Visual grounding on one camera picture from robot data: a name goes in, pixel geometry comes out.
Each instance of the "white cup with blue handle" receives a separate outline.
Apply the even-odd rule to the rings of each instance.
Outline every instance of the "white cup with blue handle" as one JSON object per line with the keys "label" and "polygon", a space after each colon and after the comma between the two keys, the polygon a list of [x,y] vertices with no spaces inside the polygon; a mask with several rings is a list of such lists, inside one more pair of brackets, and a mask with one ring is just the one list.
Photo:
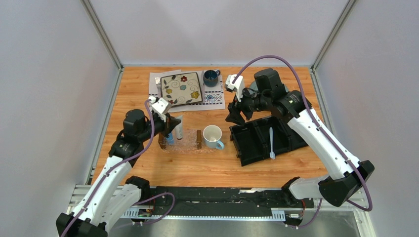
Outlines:
{"label": "white cup with blue handle", "polygon": [[204,128],[204,140],[205,145],[209,148],[217,148],[219,150],[224,149],[224,144],[220,141],[222,136],[221,128],[215,125],[209,125]]}

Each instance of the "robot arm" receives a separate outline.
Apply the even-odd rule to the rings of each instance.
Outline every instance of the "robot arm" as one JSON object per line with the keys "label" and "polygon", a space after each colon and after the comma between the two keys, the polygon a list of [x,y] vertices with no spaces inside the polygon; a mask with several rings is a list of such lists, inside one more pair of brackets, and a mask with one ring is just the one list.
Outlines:
{"label": "robot arm", "polygon": [[[154,121],[154,136],[161,133],[168,136],[180,124],[179,119],[168,113],[170,103],[163,98],[150,97]],[[131,110],[126,114],[124,128],[118,134],[106,160],[105,166],[83,200],[73,209],[72,214],[61,213],[56,221],[58,233],[62,235],[74,214],[84,210],[67,232],[68,237],[106,237],[121,215],[135,202],[149,198],[149,182],[139,177],[131,177],[123,189],[112,197],[118,184],[129,173],[138,158],[131,159],[108,170],[144,149],[143,142],[152,134],[151,121],[146,120],[142,110]]]}
{"label": "robot arm", "polygon": [[320,132],[319,128],[322,127],[341,150],[345,152],[364,180],[369,178],[374,170],[374,166],[368,160],[360,162],[356,156],[350,153],[324,126],[308,102],[310,111],[320,125],[318,127],[306,110],[302,94],[297,90],[286,92],[277,71],[265,69],[254,75],[258,92],[237,86],[237,81],[240,79],[236,80],[236,84],[232,84],[234,77],[232,75],[230,80],[227,80],[226,88],[235,88],[237,91],[241,90],[242,93],[240,100],[236,94],[233,102],[228,105],[230,114],[227,116],[226,121],[244,125],[245,120],[240,115],[240,112],[245,115],[247,120],[250,120],[253,112],[269,111],[306,141],[328,171],[326,176],[312,179],[296,177],[286,183],[283,189],[290,192],[291,199],[324,198],[332,205],[341,206],[361,188],[361,183],[353,168],[345,161],[326,136]]}

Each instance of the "decorative plate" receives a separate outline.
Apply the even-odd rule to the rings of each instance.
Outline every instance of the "decorative plate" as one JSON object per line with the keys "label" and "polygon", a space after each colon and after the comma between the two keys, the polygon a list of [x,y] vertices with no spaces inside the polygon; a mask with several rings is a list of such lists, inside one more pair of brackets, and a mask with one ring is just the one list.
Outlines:
{"label": "decorative plate", "polygon": [[172,106],[202,102],[197,73],[184,73],[160,78],[162,97]]}

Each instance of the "wooden tabletop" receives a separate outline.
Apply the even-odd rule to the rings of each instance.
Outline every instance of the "wooden tabletop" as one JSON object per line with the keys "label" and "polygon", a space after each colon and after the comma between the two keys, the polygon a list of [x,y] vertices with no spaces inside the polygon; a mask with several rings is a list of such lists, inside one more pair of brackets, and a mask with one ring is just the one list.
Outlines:
{"label": "wooden tabletop", "polygon": [[[205,67],[135,67],[125,68],[121,85],[115,100],[104,142],[94,174],[94,180],[102,170],[111,145],[123,128],[126,112],[142,109],[145,113],[144,101],[148,99],[149,73],[160,73],[181,69],[182,71],[208,70]],[[223,79],[236,74],[239,67],[219,68]],[[245,86],[254,81],[253,75],[262,70],[261,67],[247,68],[243,72]],[[281,81],[289,90],[299,90],[297,82],[288,68],[274,68],[278,71]],[[308,68],[296,68],[301,79],[307,99],[319,116],[321,112],[314,91]],[[280,188],[291,178],[316,177],[327,173],[320,159],[309,147],[276,156],[275,160],[266,159],[244,167],[236,157],[236,149],[230,141],[229,127],[234,124],[225,121],[228,115],[227,105],[233,100],[235,93],[225,91],[226,109],[210,111],[185,111],[171,113],[172,116],[183,115],[183,129],[203,130],[214,124],[221,128],[221,141],[225,149],[210,153],[168,153],[162,151],[156,136],[146,153],[136,162],[127,178],[136,175],[150,181],[152,186],[197,186],[197,187],[252,187]],[[252,119],[270,115],[268,112],[254,113]]]}

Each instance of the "white spoon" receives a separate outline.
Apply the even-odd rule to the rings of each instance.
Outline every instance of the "white spoon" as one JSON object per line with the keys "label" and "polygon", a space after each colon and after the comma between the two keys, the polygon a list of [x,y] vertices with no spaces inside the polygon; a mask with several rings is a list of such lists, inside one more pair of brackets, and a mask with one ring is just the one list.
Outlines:
{"label": "white spoon", "polygon": [[274,143],[273,143],[273,129],[269,128],[269,138],[271,139],[271,152],[269,153],[269,156],[271,159],[275,159],[275,153],[274,153]]}

